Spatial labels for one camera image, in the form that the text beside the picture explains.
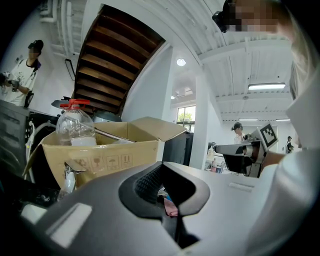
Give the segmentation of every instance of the clear plastic bottle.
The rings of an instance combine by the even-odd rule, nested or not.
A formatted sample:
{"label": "clear plastic bottle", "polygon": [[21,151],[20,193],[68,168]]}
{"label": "clear plastic bottle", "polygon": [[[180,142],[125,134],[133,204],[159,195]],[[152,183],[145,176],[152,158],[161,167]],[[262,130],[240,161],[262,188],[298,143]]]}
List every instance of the clear plastic bottle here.
{"label": "clear plastic bottle", "polygon": [[96,146],[94,122],[80,105],[89,104],[89,100],[70,99],[69,104],[61,104],[66,111],[59,117],[56,133],[62,146]]}

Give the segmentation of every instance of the pink cloth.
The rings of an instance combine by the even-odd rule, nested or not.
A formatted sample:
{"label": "pink cloth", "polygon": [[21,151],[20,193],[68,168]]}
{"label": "pink cloth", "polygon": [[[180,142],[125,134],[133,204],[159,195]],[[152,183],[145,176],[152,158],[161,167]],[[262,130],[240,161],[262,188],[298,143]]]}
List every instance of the pink cloth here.
{"label": "pink cloth", "polygon": [[168,216],[171,216],[171,217],[178,216],[178,208],[175,206],[175,204],[172,201],[166,198],[164,198],[164,208]]}

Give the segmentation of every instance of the wooden staircase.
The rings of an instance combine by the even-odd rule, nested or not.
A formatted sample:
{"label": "wooden staircase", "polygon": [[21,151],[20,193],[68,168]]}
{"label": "wooden staircase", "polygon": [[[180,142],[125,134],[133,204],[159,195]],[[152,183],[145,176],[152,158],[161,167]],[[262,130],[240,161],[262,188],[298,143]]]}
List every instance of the wooden staircase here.
{"label": "wooden staircase", "polygon": [[138,19],[105,5],[83,43],[73,97],[90,100],[88,114],[120,115],[132,84],[164,42]]}

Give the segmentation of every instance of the white wall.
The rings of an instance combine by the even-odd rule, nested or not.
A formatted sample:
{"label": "white wall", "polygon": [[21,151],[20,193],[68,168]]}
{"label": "white wall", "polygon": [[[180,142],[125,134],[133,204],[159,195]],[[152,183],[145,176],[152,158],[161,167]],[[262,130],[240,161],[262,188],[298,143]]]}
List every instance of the white wall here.
{"label": "white wall", "polygon": [[170,121],[170,100],[175,65],[173,48],[163,48],[144,68],[132,86],[122,112],[122,120],[153,117]]}
{"label": "white wall", "polygon": [[74,91],[74,82],[68,73],[65,61],[53,55],[50,38],[47,34],[48,24],[40,23],[39,11],[35,10],[24,21],[8,46],[0,64],[0,72],[11,71],[16,65],[16,58],[28,58],[28,46],[35,40],[43,41],[42,54],[39,57],[41,68],[37,72],[34,83],[34,97],[29,106],[46,114],[57,115],[61,110],[51,106],[54,100],[63,96],[71,97]]}

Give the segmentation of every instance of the cardboard box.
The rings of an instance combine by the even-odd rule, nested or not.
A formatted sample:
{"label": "cardboard box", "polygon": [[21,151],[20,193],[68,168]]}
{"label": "cardboard box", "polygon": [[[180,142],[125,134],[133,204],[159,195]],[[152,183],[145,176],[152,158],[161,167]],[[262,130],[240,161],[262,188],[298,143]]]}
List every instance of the cardboard box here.
{"label": "cardboard box", "polygon": [[56,132],[53,132],[34,150],[24,172],[29,170],[33,162],[36,164],[37,152],[42,148],[55,180],[62,187],[65,161],[74,160],[90,172],[89,177],[100,177],[156,162],[159,141],[166,142],[186,131],[178,124],[152,117],[132,122],[100,122],[94,126],[135,143],[112,144],[115,139],[96,134],[97,146],[61,146]]}

